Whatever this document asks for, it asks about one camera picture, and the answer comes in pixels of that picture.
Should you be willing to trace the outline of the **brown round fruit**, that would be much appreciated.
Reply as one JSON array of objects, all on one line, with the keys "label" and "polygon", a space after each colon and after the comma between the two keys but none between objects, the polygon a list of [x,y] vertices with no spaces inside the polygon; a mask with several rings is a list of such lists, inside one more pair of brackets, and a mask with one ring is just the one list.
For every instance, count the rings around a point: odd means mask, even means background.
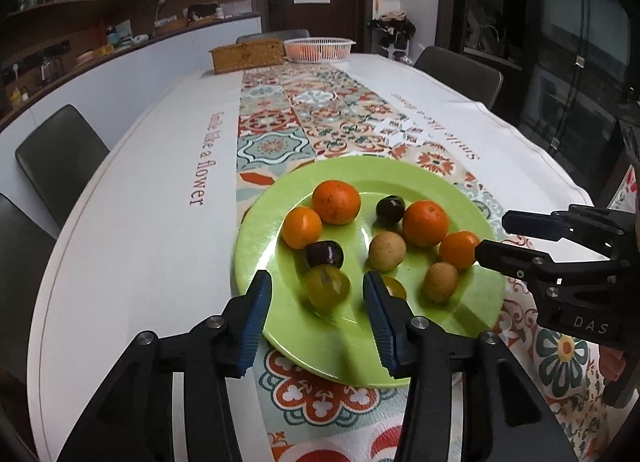
[{"label": "brown round fruit", "polygon": [[427,269],[422,286],[422,293],[437,304],[450,300],[457,289],[459,274],[451,263],[438,261]]}]

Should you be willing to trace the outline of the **orange tangerine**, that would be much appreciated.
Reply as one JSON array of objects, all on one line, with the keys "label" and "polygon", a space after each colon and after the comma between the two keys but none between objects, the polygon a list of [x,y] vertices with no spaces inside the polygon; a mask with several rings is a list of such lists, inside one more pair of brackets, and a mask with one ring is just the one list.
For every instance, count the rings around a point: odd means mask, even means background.
[{"label": "orange tangerine", "polygon": [[449,219],[446,211],[433,201],[416,201],[405,210],[402,233],[412,245],[437,245],[446,237],[448,230]]}]

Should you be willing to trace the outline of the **brown kiwi fruit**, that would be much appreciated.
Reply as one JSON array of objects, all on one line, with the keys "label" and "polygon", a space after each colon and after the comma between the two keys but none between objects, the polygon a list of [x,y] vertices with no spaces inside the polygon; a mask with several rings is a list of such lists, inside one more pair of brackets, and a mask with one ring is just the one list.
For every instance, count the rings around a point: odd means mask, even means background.
[{"label": "brown kiwi fruit", "polygon": [[400,265],[407,254],[405,240],[396,232],[377,234],[369,245],[369,263],[373,269],[386,272]]}]

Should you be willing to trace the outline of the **yellow-green plum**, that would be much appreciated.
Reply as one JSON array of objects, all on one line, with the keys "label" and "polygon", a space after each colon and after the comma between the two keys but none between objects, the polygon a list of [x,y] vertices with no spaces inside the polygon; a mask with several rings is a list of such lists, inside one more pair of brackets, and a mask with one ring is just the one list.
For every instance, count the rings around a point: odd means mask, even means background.
[{"label": "yellow-green plum", "polygon": [[330,311],[347,298],[350,282],[341,269],[332,265],[319,265],[305,274],[304,288],[309,303],[314,308]]}]

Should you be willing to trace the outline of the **small orange mandarin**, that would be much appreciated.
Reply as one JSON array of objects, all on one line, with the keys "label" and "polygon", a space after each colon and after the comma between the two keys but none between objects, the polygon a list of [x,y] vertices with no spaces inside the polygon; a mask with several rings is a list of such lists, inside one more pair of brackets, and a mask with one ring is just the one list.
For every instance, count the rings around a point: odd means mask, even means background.
[{"label": "small orange mandarin", "polygon": [[290,211],[281,228],[281,237],[290,248],[304,249],[307,245],[317,242],[322,234],[322,220],[309,207],[296,207]]}]

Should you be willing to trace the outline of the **dark purple plum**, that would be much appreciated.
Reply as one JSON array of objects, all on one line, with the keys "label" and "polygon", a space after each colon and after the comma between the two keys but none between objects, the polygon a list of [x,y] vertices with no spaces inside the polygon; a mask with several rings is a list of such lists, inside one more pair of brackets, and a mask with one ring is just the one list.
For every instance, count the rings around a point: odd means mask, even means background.
[{"label": "dark purple plum", "polygon": [[385,228],[396,226],[404,218],[405,210],[405,201],[400,196],[385,196],[375,206],[376,221]]}]

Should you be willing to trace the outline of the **large orange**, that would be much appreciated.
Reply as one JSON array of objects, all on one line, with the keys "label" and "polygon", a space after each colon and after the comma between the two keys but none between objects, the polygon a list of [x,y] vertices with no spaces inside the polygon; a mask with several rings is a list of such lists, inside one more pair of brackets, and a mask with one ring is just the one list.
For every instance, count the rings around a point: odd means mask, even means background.
[{"label": "large orange", "polygon": [[359,192],[349,183],[326,180],[314,189],[311,206],[323,222],[343,226],[358,216],[361,199]]}]

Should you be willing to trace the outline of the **white tablecloth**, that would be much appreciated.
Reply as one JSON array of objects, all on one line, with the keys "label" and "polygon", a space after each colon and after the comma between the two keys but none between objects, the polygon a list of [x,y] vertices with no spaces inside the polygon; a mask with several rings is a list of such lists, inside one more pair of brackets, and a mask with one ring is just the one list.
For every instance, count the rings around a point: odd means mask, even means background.
[{"label": "white tablecloth", "polygon": [[[507,209],[553,211],[590,196],[484,106],[386,58],[342,70],[445,145]],[[79,197],[42,279],[27,387],[37,451],[53,461],[134,334],[189,330],[231,293],[240,74],[174,79]]]}]

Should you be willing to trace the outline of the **green plate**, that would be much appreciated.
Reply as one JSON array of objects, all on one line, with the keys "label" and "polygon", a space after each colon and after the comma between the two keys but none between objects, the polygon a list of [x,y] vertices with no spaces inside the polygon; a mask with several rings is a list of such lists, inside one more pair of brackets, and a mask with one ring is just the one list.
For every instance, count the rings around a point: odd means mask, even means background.
[{"label": "green plate", "polygon": [[[309,303],[304,278],[305,255],[281,237],[292,209],[309,206],[324,180],[342,180],[361,197],[357,218],[345,226],[326,225],[322,237],[341,246],[342,270],[350,283],[341,304],[322,312]],[[362,299],[362,281],[370,270],[369,245],[382,229],[375,206],[386,195],[406,204],[430,200],[449,218],[452,232],[470,231],[480,239],[497,236],[494,225],[457,187],[416,165],[387,157],[352,155],[296,168],[273,183],[246,213],[234,251],[234,276],[247,289],[253,275],[265,270],[272,278],[272,300],[264,327],[269,344],[286,359],[329,381],[356,387],[395,387],[398,382],[382,366]]]}]

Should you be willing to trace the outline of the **grey chair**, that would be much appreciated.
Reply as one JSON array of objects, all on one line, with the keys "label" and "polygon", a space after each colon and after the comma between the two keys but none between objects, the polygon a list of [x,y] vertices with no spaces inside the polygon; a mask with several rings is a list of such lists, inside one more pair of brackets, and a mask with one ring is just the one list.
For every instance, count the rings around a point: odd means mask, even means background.
[{"label": "grey chair", "polygon": [[108,153],[110,150],[85,117],[66,104],[17,147],[15,158],[62,228]]},{"label": "grey chair", "polygon": [[491,110],[499,96],[503,76],[494,68],[450,50],[425,48],[414,67],[468,99]]},{"label": "grey chair", "polygon": [[32,314],[55,239],[4,195],[0,232],[1,367],[25,383]]}]

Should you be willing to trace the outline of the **grey chair near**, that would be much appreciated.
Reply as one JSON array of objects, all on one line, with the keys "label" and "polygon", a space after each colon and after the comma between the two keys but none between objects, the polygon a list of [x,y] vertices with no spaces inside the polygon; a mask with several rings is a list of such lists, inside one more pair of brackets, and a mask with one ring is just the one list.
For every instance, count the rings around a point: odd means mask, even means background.
[{"label": "grey chair near", "polygon": [[4,195],[0,232],[1,367],[25,383],[32,314],[55,239]]}]

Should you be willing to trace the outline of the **patterned table runner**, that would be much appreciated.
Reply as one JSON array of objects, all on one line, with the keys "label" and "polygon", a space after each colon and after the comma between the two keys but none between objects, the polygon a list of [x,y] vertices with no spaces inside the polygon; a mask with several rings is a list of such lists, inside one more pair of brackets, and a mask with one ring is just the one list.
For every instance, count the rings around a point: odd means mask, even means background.
[{"label": "patterned table runner", "polygon": [[[548,213],[590,195],[537,145],[486,107],[436,80],[356,55],[337,65],[273,66],[243,75],[236,200],[245,283],[258,269],[274,289],[254,367],[265,461],[388,461],[408,388],[381,367],[361,305],[361,278],[383,196],[434,200],[452,231],[531,247],[508,234],[509,209]],[[303,257],[281,240],[284,216],[318,183],[360,193],[357,219],[324,235],[346,255],[349,299],[322,315],[300,288]]]}]

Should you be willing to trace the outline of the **grey chair far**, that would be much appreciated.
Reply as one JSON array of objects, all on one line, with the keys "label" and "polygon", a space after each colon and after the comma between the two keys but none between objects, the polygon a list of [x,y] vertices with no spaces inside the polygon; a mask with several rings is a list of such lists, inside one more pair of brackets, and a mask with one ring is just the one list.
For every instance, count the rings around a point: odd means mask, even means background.
[{"label": "grey chair far", "polygon": [[15,158],[62,228],[108,153],[110,150],[85,117],[66,104],[17,147]]}]

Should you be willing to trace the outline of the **white plastic fruit basket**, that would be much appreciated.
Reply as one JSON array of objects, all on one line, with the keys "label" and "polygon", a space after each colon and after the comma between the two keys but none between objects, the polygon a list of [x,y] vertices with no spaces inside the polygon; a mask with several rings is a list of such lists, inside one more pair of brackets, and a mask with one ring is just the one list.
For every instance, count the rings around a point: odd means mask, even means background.
[{"label": "white plastic fruit basket", "polygon": [[337,37],[308,37],[285,40],[285,56],[294,63],[333,63],[349,57],[355,41]]}]

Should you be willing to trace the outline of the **grey chair table end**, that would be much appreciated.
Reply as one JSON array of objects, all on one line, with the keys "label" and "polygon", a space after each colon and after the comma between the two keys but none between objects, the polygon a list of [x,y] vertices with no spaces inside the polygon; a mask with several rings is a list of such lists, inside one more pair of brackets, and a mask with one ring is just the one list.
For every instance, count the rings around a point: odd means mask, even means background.
[{"label": "grey chair table end", "polygon": [[237,44],[243,44],[243,42],[251,42],[266,39],[277,39],[280,41],[286,41],[291,39],[308,38],[310,36],[307,29],[287,29],[276,30],[275,32],[260,32],[259,34],[250,34],[240,36],[237,40]]}]

